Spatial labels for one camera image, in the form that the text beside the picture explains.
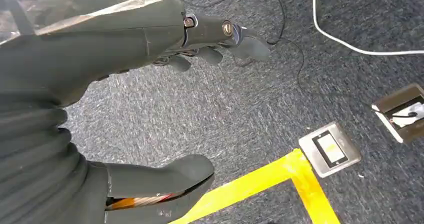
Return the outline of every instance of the bolt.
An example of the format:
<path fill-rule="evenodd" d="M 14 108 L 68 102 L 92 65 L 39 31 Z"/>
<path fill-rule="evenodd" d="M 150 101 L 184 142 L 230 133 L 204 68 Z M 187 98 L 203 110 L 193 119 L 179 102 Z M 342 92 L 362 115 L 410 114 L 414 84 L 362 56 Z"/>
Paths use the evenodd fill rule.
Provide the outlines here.
<path fill-rule="evenodd" d="M 184 27 L 185 28 L 192 28 L 195 26 L 195 21 L 191 19 L 190 17 L 184 19 Z"/>
<path fill-rule="evenodd" d="M 224 21 L 222 24 L 222 30 L 224 32 L 224 35 L 227 37 L 231 37 L 233 35 L 233 25 L 228 20 Z"/>

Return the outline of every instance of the robotic hand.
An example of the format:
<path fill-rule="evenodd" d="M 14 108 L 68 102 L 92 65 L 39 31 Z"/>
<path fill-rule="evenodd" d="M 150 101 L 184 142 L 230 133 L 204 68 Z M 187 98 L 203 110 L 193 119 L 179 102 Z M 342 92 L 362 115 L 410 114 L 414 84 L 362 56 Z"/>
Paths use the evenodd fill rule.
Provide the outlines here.
<path fill-rule="evenodd" d="M 93 81 L 149 64 L 215 65 L 227 49 L 266 60 L 265 41 L 179 0 L 0 0 L 0 223 L 164 224 L 208 190 L 212 163 L 163 168 L 87 161 L 61 109 Z"/>

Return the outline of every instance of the yellow tape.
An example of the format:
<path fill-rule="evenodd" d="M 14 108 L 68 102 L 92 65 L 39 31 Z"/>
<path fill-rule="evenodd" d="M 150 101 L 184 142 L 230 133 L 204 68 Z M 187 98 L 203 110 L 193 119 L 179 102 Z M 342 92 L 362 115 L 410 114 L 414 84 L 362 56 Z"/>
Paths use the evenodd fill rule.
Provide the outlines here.
<path fill-rule="evenodd" d="M 292 178 L 314 224 L 339 224 L 329 201 L 300 149 L 206 193 L 182 218 L 188 224 Z"/>
<path fill-rule="evenodd" d="M 285 169 L 300 199 L 314 224 L 340 224 L 329 200 L 315 177 L 312 167 L 300 149 L 295 149 L 287 157 Z"/>

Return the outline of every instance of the gray carpet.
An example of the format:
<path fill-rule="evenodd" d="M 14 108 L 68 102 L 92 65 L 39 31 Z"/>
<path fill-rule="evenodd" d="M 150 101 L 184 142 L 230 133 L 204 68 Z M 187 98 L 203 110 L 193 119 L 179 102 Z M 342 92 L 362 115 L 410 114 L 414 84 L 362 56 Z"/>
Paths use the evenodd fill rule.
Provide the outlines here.
<path fill-rule="evenodd" d="M 424 56 L 352 52 L 315 30 L 312 0 L 283 1 L 284 36 L 305 53 L 303 85 L 355 98 L 302 94 L 296 83 L 301 56 L 282 41 L 269 62 L 245 68 L 227 54 L 218 68 L 196 60 L 185 73 L 150 66 L 93 83 L 67 109 L 73 141 L 91 160 L 153 167 L 203 154 L 216 167 L 218 187 L 297 148 L 307 128 L 338 121 L 362 154 L 360 163 L 319 180 L 341 222 L 424 223 L 424 139 L 395 142 L 357 101 L 371 104 L 413 82 L 424 86 Z M 227 0 L 188 9 L 228 17 L 272 39 L 283 21 L 277 7 L 276 0 Z M 318 15 L 324 30 L 363 49 L 424 49 L 424 0 L 319 0 Z M 288 181 L 195 223 L 311 220 Z"/>

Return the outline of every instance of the white cable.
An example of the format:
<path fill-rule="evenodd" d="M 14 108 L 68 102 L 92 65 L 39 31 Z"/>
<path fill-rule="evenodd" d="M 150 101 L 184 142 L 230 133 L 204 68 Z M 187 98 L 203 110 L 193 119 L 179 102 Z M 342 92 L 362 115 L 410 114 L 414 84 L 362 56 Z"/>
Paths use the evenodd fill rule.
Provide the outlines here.
<path fill-rule="evenodd" d="M 400 56 L 400 55 L 414 55 L 414 54 L 424 54 L 424 50 L 404 50 L 404 51 L 368 51 L 368 50 L 362 50 L 359 48 L 354 47 L 353 45 L 342 41 L 327 32 L 323 31 L 320 26 L 318 25 L 317 21 L 317 0 L 312 0 L 312 8 L 313 8 L 313 23 L 315 24 L 316 29 L 323 34 L 324 36 L 330 38 L 333 41 L 336 41 L 343 46 L 350 48 L 354 50 L 355 52 L 362 53 L 365 55 L 374 55 L 374 56 Z"/>

